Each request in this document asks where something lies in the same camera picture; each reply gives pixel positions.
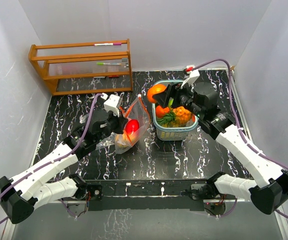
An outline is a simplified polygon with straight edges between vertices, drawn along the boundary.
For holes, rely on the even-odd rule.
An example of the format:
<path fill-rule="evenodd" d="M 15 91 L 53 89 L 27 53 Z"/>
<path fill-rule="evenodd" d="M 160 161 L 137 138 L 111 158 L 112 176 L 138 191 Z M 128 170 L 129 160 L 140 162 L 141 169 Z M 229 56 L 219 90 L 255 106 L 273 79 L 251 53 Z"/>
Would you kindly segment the red bell pepper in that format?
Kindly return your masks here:
<path fill-rule="evenodd" d="M 129 136 L 134 138 L 137 135 L 137 131 L 139 130 L 140 125 L 138 120 L 136 119 L 130 119 L 128 123 L 126 124 L 124 131 Z"/>

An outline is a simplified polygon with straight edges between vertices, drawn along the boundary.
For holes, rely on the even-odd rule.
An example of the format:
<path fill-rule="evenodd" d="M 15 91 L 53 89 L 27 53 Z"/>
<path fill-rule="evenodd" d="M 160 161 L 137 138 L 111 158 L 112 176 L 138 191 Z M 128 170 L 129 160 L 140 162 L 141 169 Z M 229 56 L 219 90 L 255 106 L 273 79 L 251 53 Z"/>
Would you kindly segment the orange fruit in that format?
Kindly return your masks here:
<path fill-rule="evenodd" d="M 156 94 L 162 93 L 166 90 L 166 86 L 159 83 L 153 85 L 147 92 L 147 99 L 150 103 L 155 104 L 157 101 L 153 98 Z"/>

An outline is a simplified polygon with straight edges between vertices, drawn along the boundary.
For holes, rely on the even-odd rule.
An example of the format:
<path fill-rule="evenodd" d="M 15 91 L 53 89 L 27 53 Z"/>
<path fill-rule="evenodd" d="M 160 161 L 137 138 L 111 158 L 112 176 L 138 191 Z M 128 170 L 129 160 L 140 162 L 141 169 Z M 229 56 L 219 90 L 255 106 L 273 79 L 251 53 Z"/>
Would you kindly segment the clear orange-zip bag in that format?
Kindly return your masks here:
<path fill-rule="evenodd" d="M 141 95 L 137 95 L 123 116 L 128 120 L 122 134 L 115 136 L 115 152 L 123 154 L 132 148 L 146 133 L 150 126 L 150 115 L 142 101 Z"/>

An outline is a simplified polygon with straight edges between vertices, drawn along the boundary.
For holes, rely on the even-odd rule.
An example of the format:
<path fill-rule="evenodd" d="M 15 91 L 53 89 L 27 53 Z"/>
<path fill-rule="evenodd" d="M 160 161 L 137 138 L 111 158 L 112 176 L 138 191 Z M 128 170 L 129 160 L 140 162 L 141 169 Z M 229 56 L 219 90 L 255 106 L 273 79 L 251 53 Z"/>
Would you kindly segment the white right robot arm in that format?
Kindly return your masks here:
<path fill-rule="evenodd" d="M 199 82 L 190 88 L 186 83 L 171 83 L 152 97 L 162 108 L 172 102 L 172 107 L 184 107 L 193 113 L 201 129 L 229 150 L 252 176 L 252 179 L 245 179 L 218 172 L 201 190 L 193 190 L 193 194 L 209 195 L 214 199 L 221 195 L 243 198 L 266 215 L 288 200 L 288 170 L 268 162 L 255 149 L 233 117 L 219 108 L 219 94 L 212 84 Z"/>

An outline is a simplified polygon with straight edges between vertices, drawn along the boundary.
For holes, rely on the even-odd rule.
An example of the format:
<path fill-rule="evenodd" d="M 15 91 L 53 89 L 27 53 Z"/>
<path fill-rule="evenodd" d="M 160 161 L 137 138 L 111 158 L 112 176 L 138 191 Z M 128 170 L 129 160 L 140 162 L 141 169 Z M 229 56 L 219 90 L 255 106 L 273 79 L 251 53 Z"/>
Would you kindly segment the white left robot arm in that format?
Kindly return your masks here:
<path fill-rule="evenodd" d="M 10 221 L 21 223 L 37 208 L 62 198 L 84 199 L 87 183 L 76 173 L 53 183 L 48 181 L 93 152 L 112 133 L 123 133 L 127 122 L 122 113 L 95 110 L 89 124 L 79 124 L 38 163 L 12 178 L 0 178 L 0 205 Z"/>

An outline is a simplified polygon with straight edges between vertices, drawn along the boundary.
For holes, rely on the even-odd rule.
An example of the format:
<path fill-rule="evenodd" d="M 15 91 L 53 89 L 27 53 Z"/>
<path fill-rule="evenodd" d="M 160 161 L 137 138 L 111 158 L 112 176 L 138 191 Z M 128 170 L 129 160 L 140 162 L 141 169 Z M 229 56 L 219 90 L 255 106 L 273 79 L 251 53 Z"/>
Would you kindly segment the green lime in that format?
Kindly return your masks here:
<path fill-rule="evenodd" d="M 171 108 L 173 104 L 173 98 L 170 98 L 169 102 L 168 102 L 168 107 Z"/>

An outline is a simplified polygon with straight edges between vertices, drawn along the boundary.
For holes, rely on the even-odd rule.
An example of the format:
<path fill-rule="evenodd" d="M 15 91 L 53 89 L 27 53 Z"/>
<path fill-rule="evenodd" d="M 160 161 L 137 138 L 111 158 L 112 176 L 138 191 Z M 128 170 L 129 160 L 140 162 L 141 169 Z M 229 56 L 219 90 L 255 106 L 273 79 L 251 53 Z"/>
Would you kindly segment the small orange tangerine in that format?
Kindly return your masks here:
<path fill-rule="evenodd" d="M 158 105 L 155 109 L 156 117 L 159 119 L 163 118 L 168 113 L 170 113 L 169 107 L 162 108 L 160 105 Z"/>

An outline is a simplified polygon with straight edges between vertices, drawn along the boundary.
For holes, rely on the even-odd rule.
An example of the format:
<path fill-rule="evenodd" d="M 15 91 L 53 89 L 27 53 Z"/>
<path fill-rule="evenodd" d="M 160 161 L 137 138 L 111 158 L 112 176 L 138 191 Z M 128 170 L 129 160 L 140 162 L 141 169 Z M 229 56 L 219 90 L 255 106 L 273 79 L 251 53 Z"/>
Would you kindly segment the small orange pineapple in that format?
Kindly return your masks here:
<path fill-rule="evenodd" d="M 180 128 L 185 127 L 192 118 L 192 113 L 180 106 L 171 108 L 170 113 L 166 114 L 163 118 L 157 118 L 157 123 L 165 128 Z"/>

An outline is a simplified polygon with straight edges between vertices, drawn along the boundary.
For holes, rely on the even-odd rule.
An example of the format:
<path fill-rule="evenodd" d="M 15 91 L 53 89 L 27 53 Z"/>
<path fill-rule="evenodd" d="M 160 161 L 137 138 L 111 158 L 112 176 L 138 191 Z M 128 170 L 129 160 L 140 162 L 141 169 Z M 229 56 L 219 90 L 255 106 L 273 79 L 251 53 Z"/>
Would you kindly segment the light blue plastic basket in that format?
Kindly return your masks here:
<path fill-rule="evenodd" d="M 197 117 L 183 107 L 172 108 L 172 100 L 162 108 L 152 103 L 153 123 L 162 141 L 182 141 L 197 127 Z"/>

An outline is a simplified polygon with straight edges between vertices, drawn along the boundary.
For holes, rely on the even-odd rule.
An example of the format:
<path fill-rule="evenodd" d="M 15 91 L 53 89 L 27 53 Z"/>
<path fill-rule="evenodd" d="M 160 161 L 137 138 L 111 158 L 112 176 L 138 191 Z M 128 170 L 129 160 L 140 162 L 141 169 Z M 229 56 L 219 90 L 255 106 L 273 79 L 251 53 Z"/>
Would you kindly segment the green white pen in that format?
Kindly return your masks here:
<path fill-rule="evenodd" d="M 120 62 L 97 62 L 96 65 L 99 65 L 99 66 L 121 66 L 122 63 L 120 63 Z"/>

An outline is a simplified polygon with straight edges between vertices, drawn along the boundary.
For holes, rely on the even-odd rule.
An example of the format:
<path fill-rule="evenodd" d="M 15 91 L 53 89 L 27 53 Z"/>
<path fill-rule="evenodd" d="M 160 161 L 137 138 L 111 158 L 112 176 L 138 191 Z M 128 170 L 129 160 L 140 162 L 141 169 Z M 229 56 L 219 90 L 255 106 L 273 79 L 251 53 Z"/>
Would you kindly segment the wooden shelf rack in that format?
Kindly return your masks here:
<path fill-rule="evenodd" d="M 100 43 L 122 43 L 122 45 L 94 46 Z M 105 88 L 103 92 L 131 92 L 133 90 L 129 39 L 49 45 L 33 44 L 28 59 L 53 96 L 99 93 L 98 88 L 59 90 L 59 84 L 62 80 L 113 79 L 108 77 L 110 75 L 128 76 L 129 86 Z M 122 63 L 122 65 L 96 65 L 97 62 Z"/>

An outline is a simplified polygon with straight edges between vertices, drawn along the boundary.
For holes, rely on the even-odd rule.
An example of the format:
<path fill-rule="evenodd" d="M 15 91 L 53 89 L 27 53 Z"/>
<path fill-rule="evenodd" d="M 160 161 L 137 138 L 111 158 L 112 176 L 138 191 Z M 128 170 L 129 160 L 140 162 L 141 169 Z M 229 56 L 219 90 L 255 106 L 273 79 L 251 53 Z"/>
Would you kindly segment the pink white pen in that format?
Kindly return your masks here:
<path fill-rule="evenodd" d="M 106 43 L 95 43 L 95 47 L 100 47 L 100 46 L 121 46 L 121 42 L 106 42 Z"/>

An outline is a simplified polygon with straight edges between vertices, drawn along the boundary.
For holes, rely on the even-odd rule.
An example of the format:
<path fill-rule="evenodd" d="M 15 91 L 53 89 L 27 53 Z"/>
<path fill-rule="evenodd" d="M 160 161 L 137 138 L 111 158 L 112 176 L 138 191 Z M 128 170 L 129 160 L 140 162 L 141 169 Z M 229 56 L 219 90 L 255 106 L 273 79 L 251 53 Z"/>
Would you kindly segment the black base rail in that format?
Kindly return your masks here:
<path fill-rule="evenodd" d="M 206 191 L 206 181 L 189 179 L 88 180 L 82 199 L 66 198 L 76 213 L 105 210 L 190 210 L 222 215 L 235 203 L 228 194 Z"/>

